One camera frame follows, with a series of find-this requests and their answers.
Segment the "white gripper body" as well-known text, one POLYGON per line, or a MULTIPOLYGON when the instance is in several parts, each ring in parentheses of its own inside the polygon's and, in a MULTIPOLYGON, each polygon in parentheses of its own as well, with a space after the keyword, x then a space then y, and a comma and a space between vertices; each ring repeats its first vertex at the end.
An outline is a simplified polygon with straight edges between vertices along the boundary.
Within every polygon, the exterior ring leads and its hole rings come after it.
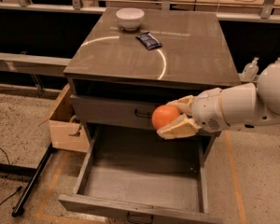
POLYGON ((192 117, 209 133, 219 132, 229 127, 222 113, 222 89, 203 91, 191 104, 192 117))

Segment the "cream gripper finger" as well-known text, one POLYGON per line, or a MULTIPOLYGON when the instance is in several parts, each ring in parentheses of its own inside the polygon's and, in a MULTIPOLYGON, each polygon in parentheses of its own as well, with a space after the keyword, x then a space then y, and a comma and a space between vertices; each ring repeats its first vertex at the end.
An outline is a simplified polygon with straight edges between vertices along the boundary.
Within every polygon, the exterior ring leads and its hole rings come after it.
POLYGON ((192 108, 191 104, 194 100, 193 95, 184 96, 177 100, 173 100, 168 103, 168 105, 174 106, 180 113, 186 114, 191 116, 192 115, 192 108))
POLYGON ((201 128, 202 126, 194 118, 182 114, 170 124, 159 128, 157 134, 166 140, 185 138, 194 136, 201 128))

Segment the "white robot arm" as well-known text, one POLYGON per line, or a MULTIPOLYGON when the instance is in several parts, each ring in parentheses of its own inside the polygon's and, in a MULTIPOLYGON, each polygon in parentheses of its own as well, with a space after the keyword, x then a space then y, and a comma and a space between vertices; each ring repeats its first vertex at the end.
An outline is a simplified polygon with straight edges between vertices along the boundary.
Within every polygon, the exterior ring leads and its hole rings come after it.
POLYGON ((179 116, 157 130, 164 139, 221 132, 240 125, 280 126, 280 61, 268 65, 256 83, 214 88, 174 100, 179 116))

